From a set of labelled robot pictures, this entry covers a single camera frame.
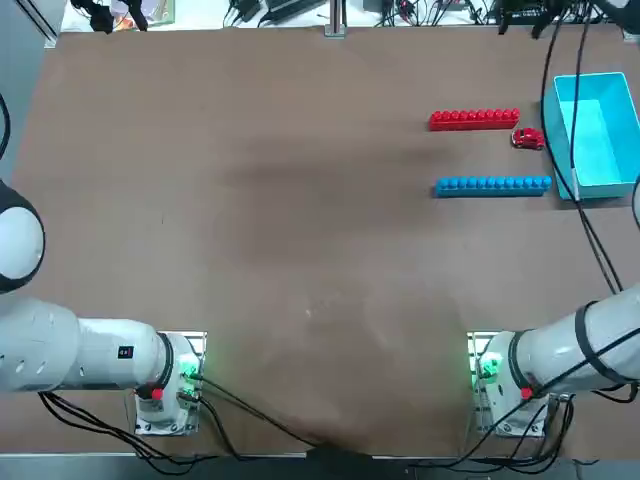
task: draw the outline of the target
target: green led light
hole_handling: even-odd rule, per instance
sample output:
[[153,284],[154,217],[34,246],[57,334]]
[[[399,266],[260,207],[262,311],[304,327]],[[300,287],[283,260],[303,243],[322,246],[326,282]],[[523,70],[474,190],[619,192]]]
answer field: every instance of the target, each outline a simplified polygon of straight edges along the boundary
[[487,352],[480,360],[480,376],[482,378],[495,377],[500,371],[502,355],[494,352]]

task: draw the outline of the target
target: light blue bin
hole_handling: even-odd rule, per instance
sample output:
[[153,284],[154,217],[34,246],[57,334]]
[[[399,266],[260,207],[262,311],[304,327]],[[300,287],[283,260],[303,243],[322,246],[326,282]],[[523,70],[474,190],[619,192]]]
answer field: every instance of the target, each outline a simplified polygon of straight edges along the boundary
[[[549,148],[572,188],[569,167],[576,76],[553,79],[544,99]],[[580,76],[574,160],[581,198],[623,197],[640,173],[640,124],[623,73]],[[569,194],[557,181],[563,199]]]

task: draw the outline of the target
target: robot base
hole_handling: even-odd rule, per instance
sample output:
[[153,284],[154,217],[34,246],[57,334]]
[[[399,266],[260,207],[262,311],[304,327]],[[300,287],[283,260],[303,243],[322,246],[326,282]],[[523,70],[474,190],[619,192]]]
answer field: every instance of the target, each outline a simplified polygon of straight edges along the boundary
[[[509,342],[513,332],[471,332],[467,334],[471,377],[474,385],[474,403],[478,430],[486,431],[522,401],[522,392],[513,381],[508,366]],[[548,396],[534,399],[501,422],[496,435],[521,437],[531,419],[543,407],[527,432],[528,437],[542,437],[547,417]]]
[[171,342],[174,363],[161,399],[136,399],[137,435],[190,435],[198,431],[198,403],[178,399],[178,392],[194,395],[200,383],[187,377],[202,374],[206,332],[163,332]]

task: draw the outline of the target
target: white cylinder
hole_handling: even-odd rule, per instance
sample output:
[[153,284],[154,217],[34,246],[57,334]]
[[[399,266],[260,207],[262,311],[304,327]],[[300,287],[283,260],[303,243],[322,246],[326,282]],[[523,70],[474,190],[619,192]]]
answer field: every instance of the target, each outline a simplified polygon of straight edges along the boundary
[[135,388],[158,380],[165,358],[150,325],[0,296],[0,392]]
[[79,340],[78,319],[66,308],[14,293],[0,296],[0,391],[57,387]]
[[60,388],[119,390],[153,383],[166,350],[153,327],[134,320],[81,318],[75,362]]
[[[585,326],[594,352],[631,330],[640,328],[640,284],[591,305],[586,312]],[[517,357],[523,374],[533,377],[540,385],[582,362],[585,356],[576,340],[575,314],[546,327],[526,332],[518,344]],[[624,377],[640,378],[640,335],[603,354],[600,360]],[[596,390],[613,384],[591,365],[586,365],[550,391],[570,393]]]

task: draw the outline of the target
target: red lego brick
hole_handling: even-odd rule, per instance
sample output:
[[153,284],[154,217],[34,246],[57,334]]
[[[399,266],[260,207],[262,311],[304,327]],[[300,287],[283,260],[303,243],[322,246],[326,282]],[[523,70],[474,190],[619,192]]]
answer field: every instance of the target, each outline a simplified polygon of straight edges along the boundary
[[454,110],[434,112],[429,118],[429,130],[499,130],[513,128],[520,120],[520,110]]

